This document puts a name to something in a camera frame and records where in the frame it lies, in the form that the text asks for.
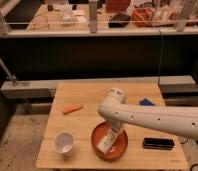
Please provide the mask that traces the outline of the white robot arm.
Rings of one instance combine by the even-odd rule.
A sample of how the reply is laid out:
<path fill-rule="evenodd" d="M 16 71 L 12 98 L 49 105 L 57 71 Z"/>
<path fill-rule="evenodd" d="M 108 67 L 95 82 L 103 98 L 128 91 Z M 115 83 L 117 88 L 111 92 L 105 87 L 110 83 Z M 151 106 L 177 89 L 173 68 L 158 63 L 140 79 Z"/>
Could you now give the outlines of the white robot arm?
<path fill-rule="evenodd" d="M 198 107 L 127 105 L 126 95 L 111 88 L 98 106 L 109 123 L 127 123 L 198 141 Z"/>

